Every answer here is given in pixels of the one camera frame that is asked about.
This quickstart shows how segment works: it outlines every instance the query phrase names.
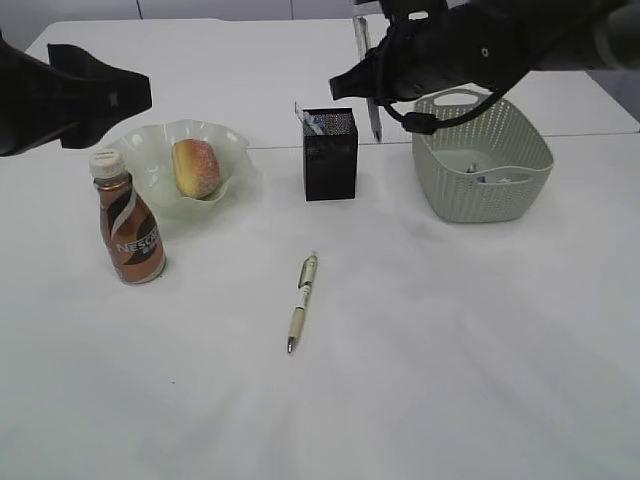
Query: pen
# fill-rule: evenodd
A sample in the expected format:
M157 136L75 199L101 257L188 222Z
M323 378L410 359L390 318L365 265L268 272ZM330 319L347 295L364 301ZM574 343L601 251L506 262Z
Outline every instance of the pen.
M307 307L309 305L309 297L311 296L311 288L313 280L316 276L318 268L318 254L313 252L309 258L304 261L302 271L300 272L300 280L298 280L298 290L300 292L300 300L296 309L293 311L291 319L291 328L289 328L289 338L287 339L287 353L293 355L296 347L300 342L302 335L302 327L307 315Z
M295 103L295 110L298 120L300 120L302 123L306 123L309 128L313 130L313 133L315 133L316 135L325 134L322 126L318 124L316 119L313 118L309 112L305 112L304 110L302 110L298 105L298 102Z
M472 162L466 173L478 173L478 163ZM487 183L486 177L478 177L478 182Z

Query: nescafe bottle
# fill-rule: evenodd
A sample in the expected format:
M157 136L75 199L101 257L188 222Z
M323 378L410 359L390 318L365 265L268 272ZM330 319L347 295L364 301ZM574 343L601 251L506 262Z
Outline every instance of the nescafe bottle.
M118 275L130 284L153 280L166 262L162 240L156 219L133 188L120 153L95 153L90 169L100 194L100 230Z

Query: white table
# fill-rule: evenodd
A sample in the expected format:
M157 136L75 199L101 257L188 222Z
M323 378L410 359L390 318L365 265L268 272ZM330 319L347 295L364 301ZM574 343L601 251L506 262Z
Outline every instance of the white table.
M84 152L0 162L0 477L638 478L640 135L555 138L520 221L435 217L410 146L307 204L300 149L161 221L164 276L116 278ZM302 260L320 252L295 357Z
M382 17L372 18L374 38L384 26ZM350 20L56 23L28 53L46 60L47 43L78 45L106 63L151 78L153 109L115 127L104 144L140 125L194 118L227 125L253 147L300 146L294 101L305 108L353 108L360 142L374 142L364 100L334 102L329 89L331 77L357 63ZM585 73L534 73L508 98L545 136L640 130ZM382 117L385 142L409 141L399 124L384 112Z

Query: pen holder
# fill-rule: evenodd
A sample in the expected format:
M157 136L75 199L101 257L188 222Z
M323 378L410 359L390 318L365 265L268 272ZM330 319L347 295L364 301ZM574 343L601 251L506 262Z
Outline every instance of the pen holder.
M302 124L304 188L308 202L356 196L358 129L350 108L305 110L322 129Z

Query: glass bowl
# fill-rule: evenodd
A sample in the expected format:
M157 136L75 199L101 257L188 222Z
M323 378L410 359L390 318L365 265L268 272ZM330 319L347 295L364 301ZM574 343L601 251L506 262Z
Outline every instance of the glass bowl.
M213 147L220 164L220 183L202 199L184 196L176 186L171 148L189 138L204 140ZM118 150L133 184L154 214L182 217L210 210L251 166L249 143L222 125L197 120L180 120L137 128L107 148Z

